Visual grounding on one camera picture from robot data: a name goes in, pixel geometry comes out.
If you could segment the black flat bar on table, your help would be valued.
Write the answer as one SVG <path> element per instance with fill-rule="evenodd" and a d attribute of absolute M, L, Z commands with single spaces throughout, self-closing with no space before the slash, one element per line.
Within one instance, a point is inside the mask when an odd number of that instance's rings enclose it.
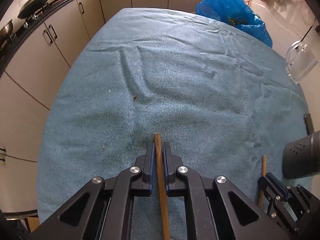
<path fill-rule="evenodd" d="M 305 122 L 305 125 L 306 125 L 307 134 L 311 135 L 312 133 L 314 133 L 315 130 L 314 130 L 314 127 L 313 127 L 313 122 L 312 122 L 312 118 L 311 118 L 311 114 L 310 113 L 304 115 L 304 122 Z"/>

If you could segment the clear glass beer mug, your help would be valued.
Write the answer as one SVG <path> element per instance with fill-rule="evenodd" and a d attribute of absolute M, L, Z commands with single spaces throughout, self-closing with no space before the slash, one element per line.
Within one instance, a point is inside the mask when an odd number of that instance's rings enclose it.
<path fill-rule="evenodd" d="M 286 62 L 286 72 L 295 84 L 299 84 L 318 64 L 311 49 L 301 41 L 294 42 L 287 50 Z"/>

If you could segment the blue terry table cloth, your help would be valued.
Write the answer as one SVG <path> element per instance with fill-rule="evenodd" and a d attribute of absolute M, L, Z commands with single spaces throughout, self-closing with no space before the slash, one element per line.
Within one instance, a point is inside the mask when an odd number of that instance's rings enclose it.
<path fill-rule="evenodd" d="M 258 180 L 285 179 L 285 146 L 307 137 L 305 95 L 271 47 L 182 11 L 128 8 L 96 33 L 67 74 L 44 128 L 40 227 L 31 239 L 163 239 L 155 133 L 181 157 L 183 196 L 167 196 L 170 239 L 290 239 Z"/>

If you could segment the dark grey utensil holder cup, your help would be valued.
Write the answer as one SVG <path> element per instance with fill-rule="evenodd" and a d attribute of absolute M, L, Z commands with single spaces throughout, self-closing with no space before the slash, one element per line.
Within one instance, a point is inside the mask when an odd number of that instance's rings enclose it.
<path fill-rule="evenodd" d="M 283 176 L 298 179 L 319 174 L 319 131 L 288 143 L 283 151 Z"/>

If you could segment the wooden chopstick long dark tip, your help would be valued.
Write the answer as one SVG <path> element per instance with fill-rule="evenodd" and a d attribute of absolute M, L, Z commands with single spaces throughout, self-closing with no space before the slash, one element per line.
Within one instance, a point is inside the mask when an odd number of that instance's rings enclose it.
<path fill-rule="evenodd" d="M 155 152 L 156 152 L 157 180 L 158 180 L 159 200 L 160 200 L 160 208 L 161 208 L 163 239 L 170 240 L 168 204 L 167 204 L 167 195 L 165 190 L 164 168 L 163 168 L 163 160 L 162 160 L 161 135 L 159 133 L 155 133 L 153 136 L 153 139 L 155 143 Z"/>

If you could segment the blue plastic bag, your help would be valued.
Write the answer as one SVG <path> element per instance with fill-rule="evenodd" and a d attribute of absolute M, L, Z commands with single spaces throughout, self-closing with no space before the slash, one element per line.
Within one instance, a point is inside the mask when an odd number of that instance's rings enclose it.
<path fill-rule="evenodd" d="M 266 24 L 243 0 L 202 0 L 196 6 L 196 14 L 231 25 L 273 46 Z"/>

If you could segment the small steel pot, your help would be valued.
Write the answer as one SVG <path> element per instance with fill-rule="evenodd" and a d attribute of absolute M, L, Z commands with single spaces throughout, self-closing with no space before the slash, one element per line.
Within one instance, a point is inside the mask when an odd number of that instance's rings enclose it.
<path fill-rule="evenodd" d="M 10 37 L 13 31 L 13 22 L 10 20 L 0 31 L 0 47 Z"/>

